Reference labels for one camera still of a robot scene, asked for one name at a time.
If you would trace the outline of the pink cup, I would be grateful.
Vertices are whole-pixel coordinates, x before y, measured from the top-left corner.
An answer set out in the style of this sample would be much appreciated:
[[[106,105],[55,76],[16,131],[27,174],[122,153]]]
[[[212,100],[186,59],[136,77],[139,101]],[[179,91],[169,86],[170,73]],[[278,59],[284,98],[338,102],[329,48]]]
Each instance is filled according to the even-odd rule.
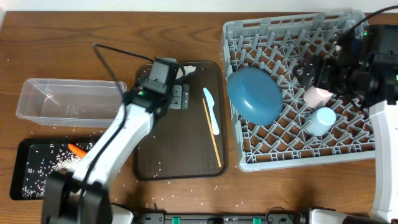
[[[327,90],[311,86],[303,94],[304,102],[311,108],[317,107],[320,103],[327,103],[333,94]]]

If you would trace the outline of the light blue plastic knife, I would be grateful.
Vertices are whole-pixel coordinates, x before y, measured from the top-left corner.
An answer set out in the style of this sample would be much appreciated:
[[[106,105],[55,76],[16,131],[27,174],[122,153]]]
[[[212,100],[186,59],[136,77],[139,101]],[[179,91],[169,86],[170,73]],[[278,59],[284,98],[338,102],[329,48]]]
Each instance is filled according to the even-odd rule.
[[[211,121],[211,127],[212,127],[213,134],[219,135],[220,129],[219,129],[218,122],[217,122],[215,112],[214,112],[215,101],[212,97],[212,94],[210,93],[210,91],[207,88],[203,88],[203,92],[204,92],[208,110],[210,113],[210,121]]]

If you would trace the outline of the white tissue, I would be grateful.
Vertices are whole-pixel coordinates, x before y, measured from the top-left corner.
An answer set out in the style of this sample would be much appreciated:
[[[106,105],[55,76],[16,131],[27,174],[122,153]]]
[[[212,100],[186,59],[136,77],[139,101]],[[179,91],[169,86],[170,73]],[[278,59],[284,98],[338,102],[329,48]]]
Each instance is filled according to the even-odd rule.
[[[194,67],[194,66],[192,66],[192,65],[188,65],[188,66],[181,66],[179,69],[178,69],[178,72],[177,72],[177,76],[176,76],[176,79],[175,79],[175,81],[176,82],[183,82],[184,81],[184,79],[186,79],[189,75],[193,75],[194,74],[194,72],[195,72],[195,70],[196,70],[196,67]]]

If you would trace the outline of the light blue cup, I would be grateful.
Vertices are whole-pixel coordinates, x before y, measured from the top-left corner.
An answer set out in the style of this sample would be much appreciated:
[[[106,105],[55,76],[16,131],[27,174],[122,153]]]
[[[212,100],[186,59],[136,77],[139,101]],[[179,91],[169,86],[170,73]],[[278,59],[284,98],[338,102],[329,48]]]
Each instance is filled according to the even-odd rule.
[[[310,114],[306,121],[311,121],[307,126],[307,132],[313,136],[326,134],[336,121],[336,113],[327,107],[322,107]]]

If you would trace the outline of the dark blue plate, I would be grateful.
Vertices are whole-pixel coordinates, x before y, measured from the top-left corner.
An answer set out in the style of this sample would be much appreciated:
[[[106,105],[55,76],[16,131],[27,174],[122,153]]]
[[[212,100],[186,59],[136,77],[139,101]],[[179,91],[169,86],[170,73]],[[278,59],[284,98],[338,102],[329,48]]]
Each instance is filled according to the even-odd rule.
[[[270,125],[282,111],[279,86],[269,73],[259,68],[244,67],[231,73],[227,92],[236,111],[254,124]]]

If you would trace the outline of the orange carrot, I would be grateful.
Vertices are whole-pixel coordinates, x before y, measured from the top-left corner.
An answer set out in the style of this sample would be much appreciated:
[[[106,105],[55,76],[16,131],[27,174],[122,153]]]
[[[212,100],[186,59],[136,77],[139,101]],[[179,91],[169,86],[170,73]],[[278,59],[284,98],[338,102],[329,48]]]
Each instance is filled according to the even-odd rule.
[[[84,158],[87,154],[86,151],[73,144],[68,144],[68,148],[72,153],[74,153],[74,155],[76,155],[80,159]]]

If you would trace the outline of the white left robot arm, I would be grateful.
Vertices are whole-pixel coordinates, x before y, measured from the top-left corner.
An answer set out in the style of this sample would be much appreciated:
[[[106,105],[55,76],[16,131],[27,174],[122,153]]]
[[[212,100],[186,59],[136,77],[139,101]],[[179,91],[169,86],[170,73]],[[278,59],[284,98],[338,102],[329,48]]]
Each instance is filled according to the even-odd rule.
[[[69,171],[47,179],[42,223],[132,223],[132,211],[111,203],[109,188],[133,149],[175,103],[187,106],[189,86],[165,93],[139,85],[123,93],[111,126]]]

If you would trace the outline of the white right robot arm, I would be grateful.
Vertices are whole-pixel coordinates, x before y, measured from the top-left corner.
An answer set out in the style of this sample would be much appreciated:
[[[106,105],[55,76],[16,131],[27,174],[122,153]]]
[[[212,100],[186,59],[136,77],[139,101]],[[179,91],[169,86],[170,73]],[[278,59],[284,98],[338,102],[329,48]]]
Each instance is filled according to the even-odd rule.
[[[312,210],[309,221],[397,223],[397,26],[367,26],[360,39],[349,30],[337,44],[338,58],[311,56],[293,74],[301,85],[364,98],[375,139],[376,190],[370,219]]]

